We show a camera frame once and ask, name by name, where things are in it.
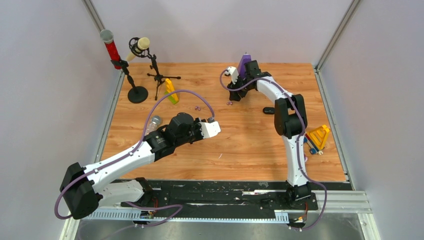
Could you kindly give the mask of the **black earbud charging case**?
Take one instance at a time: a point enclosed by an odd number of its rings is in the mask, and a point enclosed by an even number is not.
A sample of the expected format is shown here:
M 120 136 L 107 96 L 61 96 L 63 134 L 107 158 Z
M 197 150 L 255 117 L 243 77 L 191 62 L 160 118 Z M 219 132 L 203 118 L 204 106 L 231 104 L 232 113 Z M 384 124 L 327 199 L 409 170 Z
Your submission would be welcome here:
M 275 108 L 274 107 L 264 107 L 262 109 L 262 112 L 266 115 L 274 115 L 275 114 Z

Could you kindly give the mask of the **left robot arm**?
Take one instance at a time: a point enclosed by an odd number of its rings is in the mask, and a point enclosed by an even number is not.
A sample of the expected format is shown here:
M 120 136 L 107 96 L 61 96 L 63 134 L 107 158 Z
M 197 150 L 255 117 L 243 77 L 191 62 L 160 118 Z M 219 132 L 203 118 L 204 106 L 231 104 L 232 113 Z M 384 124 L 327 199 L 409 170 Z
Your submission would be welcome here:
M 149 206 L 153 193 L 139 180 L 116 182 L 122 175 L 172 155 L 176 148 L 215 137 L 220 133 L 214 118 L 193 118 L 180 112 L 169 124 L 143 136 L 126 150 L 97 163 L 82 166 L 75 162 L 67 167 L 59 187 L 54 211 L 58 219 L 83 219 L 99 207 L 121 202 Z

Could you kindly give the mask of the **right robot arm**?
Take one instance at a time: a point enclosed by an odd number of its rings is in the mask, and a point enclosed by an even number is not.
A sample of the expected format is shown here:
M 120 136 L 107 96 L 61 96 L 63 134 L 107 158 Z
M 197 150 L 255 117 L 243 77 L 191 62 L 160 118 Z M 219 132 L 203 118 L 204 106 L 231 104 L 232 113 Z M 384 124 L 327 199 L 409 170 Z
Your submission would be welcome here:
M 269 72 L 262 72 L 256 60 L 245 63 L 245 73 L 240 75 L 234 66 L 227 67 L 220 75 L 231 79 L 224 88 L 230 101 L 240 101 L 248 91 L 264 94 L 274 104 L 274 128 L 282 137 L 287 159 L 286 204 L 298 209 L 311 196 L 311 188 L 305 168 L 304 139 L 308 125 L 305 100 L 301 94 L 292 94 L 280 86 Z

